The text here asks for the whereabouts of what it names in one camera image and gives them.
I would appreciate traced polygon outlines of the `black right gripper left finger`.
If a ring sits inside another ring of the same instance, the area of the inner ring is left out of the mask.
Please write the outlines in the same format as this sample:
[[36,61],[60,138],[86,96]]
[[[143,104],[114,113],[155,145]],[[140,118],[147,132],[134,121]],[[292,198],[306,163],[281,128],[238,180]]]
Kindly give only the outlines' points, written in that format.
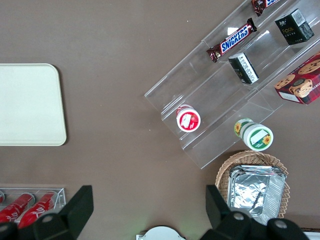
[[94,211],[93,187],[83,185],[58,212],[42,215],[31,225],[0,224],[2,240],[76,240]]

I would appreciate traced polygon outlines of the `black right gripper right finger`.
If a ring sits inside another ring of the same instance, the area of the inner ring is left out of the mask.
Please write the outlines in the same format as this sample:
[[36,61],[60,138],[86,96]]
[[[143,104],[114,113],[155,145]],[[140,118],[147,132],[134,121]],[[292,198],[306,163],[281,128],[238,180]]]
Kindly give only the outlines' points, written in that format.
[[272,218],[263,225],[245,213],[232,211],[215,185],[207,185],[205,209],[211,229],[202,240],[307,240],[293,221]]

